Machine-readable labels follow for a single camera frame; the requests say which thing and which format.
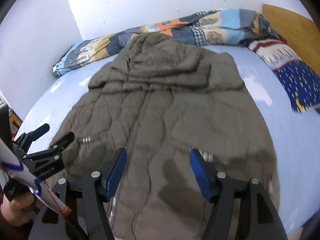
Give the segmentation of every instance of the person's arm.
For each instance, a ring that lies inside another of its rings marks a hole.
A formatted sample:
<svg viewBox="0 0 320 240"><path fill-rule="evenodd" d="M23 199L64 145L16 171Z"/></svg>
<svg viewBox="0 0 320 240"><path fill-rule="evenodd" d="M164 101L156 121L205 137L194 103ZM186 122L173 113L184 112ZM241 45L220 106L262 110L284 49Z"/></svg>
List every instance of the person's arm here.
<svg viewBox="0 0 320 240"><path fill-rule="evenodd" d="M31 220L22 212L34 202L29 193L9 202L0 187L0 239L27 240L32 228Z"/></svg>

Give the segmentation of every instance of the blue gripper pad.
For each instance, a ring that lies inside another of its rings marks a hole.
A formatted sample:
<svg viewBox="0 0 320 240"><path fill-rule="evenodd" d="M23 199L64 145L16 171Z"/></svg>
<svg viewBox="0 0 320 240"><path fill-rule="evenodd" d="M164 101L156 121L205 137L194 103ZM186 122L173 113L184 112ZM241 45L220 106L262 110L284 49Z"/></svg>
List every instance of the blue gripper pad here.
<svg viewBox="0 0 320 240"><path fill-rule="evenodd" d="M126 163L127 152L123 149L107 180L106 199L108 201L116 194Z"/></svg>
<svg viewBox="0 0 320 240"><path fill-rule="evenodd" d="M209 178L205 174L204 169L193 150L190 152L190 166L196 177L202 196L211 202L213 195L211 193Z"/></svg>

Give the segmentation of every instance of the colorful patterned fabric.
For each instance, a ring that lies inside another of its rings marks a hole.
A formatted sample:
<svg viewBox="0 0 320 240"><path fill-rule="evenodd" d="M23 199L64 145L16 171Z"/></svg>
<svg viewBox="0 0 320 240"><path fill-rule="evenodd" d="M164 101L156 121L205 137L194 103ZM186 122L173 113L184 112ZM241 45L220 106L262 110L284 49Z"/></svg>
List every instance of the colorful patterned fabric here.
<svg viewBox="0 0 320 240"><path fill-rule="evenodd" d="M185 44L235 45L242 40L267 36L277 37L276 31L259 13L245 9L220 9L198 12L186 17L144 25L119 33L75 43L53 66L60 77L76 68L117 54L130 40L141 33L160 32Z"/></svg>
<svg viewBox="0 0 320 240"><path fill-rule="evenodd" d="M294 111L320 107L320 78L286 44L279 40L253 41L247 47L269 66L287 92Z"/></svg>

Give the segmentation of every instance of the mattress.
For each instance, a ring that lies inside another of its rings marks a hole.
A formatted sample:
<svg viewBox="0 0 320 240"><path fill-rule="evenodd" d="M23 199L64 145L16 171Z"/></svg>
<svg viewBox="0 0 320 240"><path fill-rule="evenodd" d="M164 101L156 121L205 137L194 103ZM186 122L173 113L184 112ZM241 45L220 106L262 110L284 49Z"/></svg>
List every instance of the mattress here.
<svg viewBox="0 0 320 240"><path fill-rule="evenodd" d="M277 155L280 181L279 215L286 232L303 225L320 207L320 140L316 111L296 113L287 93L254 52L242 46L205 46L215 52L230 53L245 85L263 115ZM105 63L116 55L66 73L33 106L17 136L48 123L50 131L33 142L28 153L47 149L61 122L79 98L88 91L87 84Z"/></svg>

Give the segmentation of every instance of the patchwork pillowcase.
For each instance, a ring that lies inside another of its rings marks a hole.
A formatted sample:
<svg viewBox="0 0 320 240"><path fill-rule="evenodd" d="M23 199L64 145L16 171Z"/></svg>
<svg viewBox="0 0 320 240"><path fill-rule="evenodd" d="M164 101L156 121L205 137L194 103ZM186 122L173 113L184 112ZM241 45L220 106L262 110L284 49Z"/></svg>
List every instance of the patchwork pillowcase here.
<svg viewBox="0 0 320 240"><path fill-rule="evenodd" d="M247 43L273 71L287 92L293 111L320 107L320 78L280 40L264 39Z"/></svg>

